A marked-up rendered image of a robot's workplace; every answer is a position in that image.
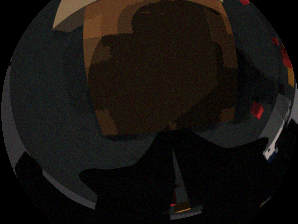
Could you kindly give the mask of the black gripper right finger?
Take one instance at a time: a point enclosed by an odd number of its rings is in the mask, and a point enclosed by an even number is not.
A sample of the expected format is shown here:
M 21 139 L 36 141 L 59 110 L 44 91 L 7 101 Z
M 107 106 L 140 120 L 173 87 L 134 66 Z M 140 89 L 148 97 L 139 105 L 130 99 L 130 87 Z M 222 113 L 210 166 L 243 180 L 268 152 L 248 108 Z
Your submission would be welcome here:
M 253 143 L 222 148 L 190 129 L 174 129 L 172 140 L 190 209 L 200 208 L 226 176 L 261 155 L 269 144 L 269 137 L 261 137 Z

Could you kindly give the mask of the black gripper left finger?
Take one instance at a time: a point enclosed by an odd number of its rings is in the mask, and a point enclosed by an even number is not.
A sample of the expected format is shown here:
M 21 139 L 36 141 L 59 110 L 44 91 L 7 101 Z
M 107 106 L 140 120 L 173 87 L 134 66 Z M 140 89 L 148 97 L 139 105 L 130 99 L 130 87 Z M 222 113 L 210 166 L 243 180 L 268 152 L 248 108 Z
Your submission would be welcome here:
M 114 169 L 84 169 L 78 177 L 96 194 L 148 200 L 161 198 L 164 214 L 170 213 L 176 180 L 172 152 L 172 131 L 161 131 L 136 164 Z

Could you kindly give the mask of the orange-brown long bar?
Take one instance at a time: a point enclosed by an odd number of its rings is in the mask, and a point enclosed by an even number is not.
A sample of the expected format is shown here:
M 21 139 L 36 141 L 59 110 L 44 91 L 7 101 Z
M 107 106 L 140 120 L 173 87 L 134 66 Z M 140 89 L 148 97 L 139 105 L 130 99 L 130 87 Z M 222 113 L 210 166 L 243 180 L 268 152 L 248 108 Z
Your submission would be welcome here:
M 174 213 L 184 212 L 184 210 L 190 210 L 189 201 L 180 202 L 180 204 L 174 205 Z
M 281 41 L 281 43 L 282 43 L 282 41 Z M 285 48 L 285 45 L 283 45 L 283 43 L 282 43 L 282 47 L 283 48 Z M 290 84 L 291 85 L 291 87 L 294 87 L 294 73 L 293 73 L 293 68 L 287 68 L 287 72 L 289 72 L 289 73 L 287 73 L 287 76 L 289 76 L 289 77 L 287 77 L 287 80 L 289 80 L 289 83 L 287 83 L 287 84 Z

